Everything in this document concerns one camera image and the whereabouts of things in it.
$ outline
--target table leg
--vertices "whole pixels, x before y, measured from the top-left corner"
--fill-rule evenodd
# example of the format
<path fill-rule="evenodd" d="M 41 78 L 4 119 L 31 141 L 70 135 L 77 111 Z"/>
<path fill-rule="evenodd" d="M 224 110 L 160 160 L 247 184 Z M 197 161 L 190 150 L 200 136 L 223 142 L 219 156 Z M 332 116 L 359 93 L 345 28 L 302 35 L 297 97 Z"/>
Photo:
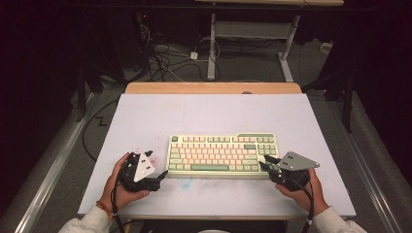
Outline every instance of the table leg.
<path fill-rule="evenodd" d="M 86 113 L 86 88 L 84 79 L 84 64 L 82 63 L 78 70 L 78 98 L 79 98 L 79 115 L 76 122 L 80 122 Z"/>
<path fill-rule="evenodd" d="M 209 51 L 209 64 L 207 69 L 207 80 L 213 81 L 215 79 L 215 38 L 216 38 L 216 14 L 212 14 L 212 20 L 210 24 L 210 51 Z"/>
<path fill-rule="evenodd" d="M 292 27 L 291 27 L 291 30 L 289 32 L 288 39 L 286 41 L 285 50 L 284 50 L 284 52 L 279 52 L 279 54 L 278 54 L 279 61 L 281 63 L 282 71 L 284 73 L 284 77 L 285 77 L 286 82 L 293 82 L 291 69 L 289 68 L 287 59 L 288 59 L 289 51 L 291 50 L 291 46 L 292 46 L 292 43 L 293 43 L 294 34 L 296 33 L 297 25 L 299 24 L 299 19 L 300 19 L 300 16 L 295 16 L 293 18 Z"/>

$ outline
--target mechanical keyboard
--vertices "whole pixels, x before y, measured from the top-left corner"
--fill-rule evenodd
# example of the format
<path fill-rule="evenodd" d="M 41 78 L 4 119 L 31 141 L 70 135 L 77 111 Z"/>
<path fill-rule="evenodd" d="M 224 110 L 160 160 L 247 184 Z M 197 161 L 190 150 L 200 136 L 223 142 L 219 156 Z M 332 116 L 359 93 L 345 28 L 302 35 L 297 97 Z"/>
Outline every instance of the mechanical keyboard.
<path fill-rule="evenodd" d="M 170 177 L 268 178 L 265 154 L 279 158 L 274 134 L 173 135 L 166 169 Z"/>

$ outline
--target white table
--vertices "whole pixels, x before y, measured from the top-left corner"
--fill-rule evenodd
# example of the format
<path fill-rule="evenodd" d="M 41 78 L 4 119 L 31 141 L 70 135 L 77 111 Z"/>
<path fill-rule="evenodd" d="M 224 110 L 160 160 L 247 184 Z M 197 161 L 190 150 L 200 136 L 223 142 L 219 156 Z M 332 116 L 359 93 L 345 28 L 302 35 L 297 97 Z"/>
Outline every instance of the white table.
<path fill-rule="evenodd" d="M 233 4 L 266 4 L 266 5 L 294 5 L 301 7 L 322 6 L 336 7 L 342 6 L 343 0 L 196 0 L 200 2 L 233 3 Z M 233 38 L 262 38 L 262 39 L 286 39 L 283 52 L 278 53 L 279 62 L 286 82 L 293 82 L 291 69 L 288 64 L 288 55 L 291 50 L 294 34 L 299 23 L 300 16 L 294 16 L 291 23 L 271 23 L 271 22 L 247 22 L 247 21 L 217 21 L 216 14 L 212 14 L 210 32 L 210 51 L 208 63 L 209 81 L 215 79 L 216 65 L 216 37 Z"/>
<path fill-rule="evenodd" d="M 273 132 L 279 152 L 292 150 L 321 164 L 326 201 L 341 216 L 356 212 L 305 94 L 124 94 L 96 162 L 79 214 L 99 199 L 114 164 L 128 151 L 153 150 L 165 169 L 172 134 Z M 269 179 L 166 178 L 161 189 L 120 214 L 141 219 L 292 219 L 307 214 Z"/>

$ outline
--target desk surface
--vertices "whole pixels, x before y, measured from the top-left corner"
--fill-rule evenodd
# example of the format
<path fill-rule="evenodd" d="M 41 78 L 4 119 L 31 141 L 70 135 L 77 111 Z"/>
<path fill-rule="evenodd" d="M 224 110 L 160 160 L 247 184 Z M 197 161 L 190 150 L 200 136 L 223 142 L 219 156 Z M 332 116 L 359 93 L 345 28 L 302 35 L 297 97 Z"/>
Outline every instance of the desk surface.
<path fill-rule="evenodd" d="M 165 169 L 170 135 L 243 132 L 273 132 L 281 155 L 292 150 L 320 162 L 317 174 L 323 181 L 327 202 L 342 216 L 356 214 L 305 94 L 124 94 L 79 214 L 85 214 L 95 204 L 114 164 L 125 152 L 153 150 L 151 161 L 156 176 Z M 121 210 L 121 215 L 291 219 L 307 214 L 269 179 L 166 178 L 159 191 L 131 203 Z"/>
<path fill-rule="evenodd" d="M 342 6 L 343 0 L 196 0 L 211 3 L 253 3 L 273 5 L 302 5 L 302 6 Z"/>

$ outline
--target hand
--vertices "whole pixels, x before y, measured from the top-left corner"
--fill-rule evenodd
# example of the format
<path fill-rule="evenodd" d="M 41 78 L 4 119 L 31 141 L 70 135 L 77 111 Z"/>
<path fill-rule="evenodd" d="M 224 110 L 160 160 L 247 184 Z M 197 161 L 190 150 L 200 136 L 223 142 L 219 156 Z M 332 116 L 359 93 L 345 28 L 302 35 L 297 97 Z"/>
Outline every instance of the hand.
<path fill-rule="evenodd" d="M 309 177 L 310 177 L 310 183 L 312 184 L 312 188 L 313 188 L 314 216 L 315 216 L 317 214 L 320 214 L 327 208 L 329 208 L 329 205 L 325 201 L 324 193 L 322 191 L 322 185 L 321 185 L 321 182 L 319 181 L 319 178 L 316 176 L 315 169 L 311 168 L 308 170 L 308 172 L 309 172 Z M 300 208 L 309 212 L 311 204 L 310 204 L 308 196 L 302 190 L 290 192 L 287 188 L 285 188 L 281 184 L 276 184 L 275 187 L 279 189 L 279 191 L 281 191 L 282 194 L 293 199 Z M 305 188 L 306 190 L 308 190 L 310 194 L 312 194 L 310 184 L 307 184 Z"/>
<path fill-rule="evenodd" d="M 106 185 L 104 186 L 102 197 L 99 200 L 109 209 L 110 212 L 113 211 L 111 193 L 112 193 L 113 188 L 115 187 L 116 177 L 118 176 L 121 165 L 124 164 L 128 156 L 129 156 L 129 153 L 126 153 L 116 163 L 115 168 L 113 169 L 112 175 L 109 177 L 109 179 L 106 182 Z M 126 191 L 122 185 L 119 185 L 117 196 L 116 196 L 116 199 L 117 199 L 116 205 L 118 206 L 118 210 L 125 207 L 128 203 L 142 199 L 145 196 L 148 196 L 149 194 L 150 192 L 148 190 L 141 190 L 138 192 L 129 192 L 129 191 Z"/>

